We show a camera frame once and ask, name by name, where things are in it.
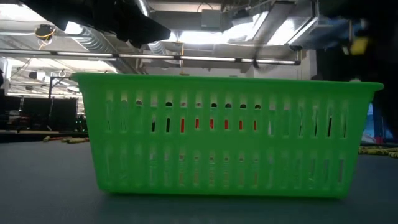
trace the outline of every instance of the green plastic basket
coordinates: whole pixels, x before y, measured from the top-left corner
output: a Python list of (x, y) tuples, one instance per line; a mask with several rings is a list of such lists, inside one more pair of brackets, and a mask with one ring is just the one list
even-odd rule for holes
[(108, 192), (343, 197), (380, 83), (77, 73)]

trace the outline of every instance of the ceiling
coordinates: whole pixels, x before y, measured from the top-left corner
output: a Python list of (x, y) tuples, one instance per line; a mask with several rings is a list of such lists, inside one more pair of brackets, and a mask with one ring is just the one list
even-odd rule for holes
[[(256, 41), (246, 40), (247, 35), (256, 25), (256, 19), (260, 19), (261, 10), (259, 4), (272, 3), (273, 1), (232, 1), (232, 0), (148, 0), (137, 3), (143, 4), (148, 8), (149, 17), (155, 19), (161, 24), (172, 23), (169, 27), (172, 29), (175, 38), (187, 36), (189, 32), (198, 32), (195, 25), (200, 22), (203, 9), (211, 9), (222, 12), (223, 15), (232, 15), (237, 9), (250, 7), (250, 17), (253, 22), (245, 29), (227, 29), (224, 33), (206, 32), (206, 34), (219, 35), (223, 40), (218, 41), (215, 36), (203, 36), (200, 40), (189, 41), (185, 39), (184, 44), (176, 44), (172, 38), (160, 42), (165, 53), (178, 55), (183, 52), (184, 55), (203, 56), (203, 57), (234, 57), (234, 58), (252, 58), (255, 51)], [(297, 30), (311, 17), (311, 4), (309, 0), (299, 0), (294, 10), (289, 13), (286, 20), (282, 21), (274, 34), (274, 41), (288, 41)], [(128, 53), (128, 54), (153, 54), (150, 45), (142, 46), (136, 49), (127, 42), (120, 41), (114, 34), (102, 34), (95, 30), (84, 28), (83, 34), (67, 34), (61, 30), (56, 30), (54, 38), (48, 45), (43, 45), (42, 41), (34, 35), (35, 29), (41, 24), (50, 24), (41, 16), (31, 11), (26, 6), (17, 4), (0, 4), (0, 49), (25, 49), (25, 50), (53, 50), (53, 51), (71, 51), (71, 52), (107, 52), (107, 53)], [(84, 38), (95, 43), (95, 46), (84, 42)], [(259, 58), (272, 58), (283, 60), (295, 60), (296, 52), (292, 51), (287, 45), (264, 45), (260, 52)], [(117, 59), (117, 61), (102, 61), (95, 58), (74, 58), (74, 60), (64, 58), (29, 58), (7, 57), (8, 62), (12, 64), (11, 71), (8, 72), (10, 88), (8, 92), (11, 95), (31, 95), (47, 97), (49, 92), (48, 80), (34, 80), (29, 78), (29, 73), (34, 71), (43, 71), (46, 76), (58, 75), (60, 72), (65, 73), (68, 77), (73, 72), (100, 72), (100, 73), (149, 73), (152, 68), (168, 68), (181, 69), (180, 61), (161, 61), (161, 60), (141, 60), (141, 59)], [(208, 71), (212, 69), (228, 69), (236, 70), (237, 73), (245, 74), (251, 67), (248, 63), (226, 63), (226, 62), (196, 62), (184, 61), (183, 69), (188, 71), (190, 68), (205, 68)], [(58, 82), (53, 89), (55, 97), (79, 97), (80, 93), (68, 90), (77, 86), (73, 81), (64, 79)]]

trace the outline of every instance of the basket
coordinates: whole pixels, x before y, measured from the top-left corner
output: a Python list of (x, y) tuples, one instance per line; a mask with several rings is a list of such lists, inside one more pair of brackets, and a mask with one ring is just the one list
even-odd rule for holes
[(76, 73), (107, 192), (343, 197), (380, 83)]

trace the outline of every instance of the table surface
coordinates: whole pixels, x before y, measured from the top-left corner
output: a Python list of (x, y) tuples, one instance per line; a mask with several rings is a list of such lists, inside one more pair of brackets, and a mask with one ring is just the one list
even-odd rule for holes
[(398, 160), (360, 156), (341, 200), (112, 195), (90, 145), (0, 144), (0, 223), (398, 223)]

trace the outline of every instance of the gray floor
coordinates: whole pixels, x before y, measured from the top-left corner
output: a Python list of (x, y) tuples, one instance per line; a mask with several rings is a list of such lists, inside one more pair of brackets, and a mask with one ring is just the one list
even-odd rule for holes
[(89, 144), (0, 144), (0, 223), (398, 223), (397, 173), (398, 160), (360, 156), (344, 200), (108, 195)]

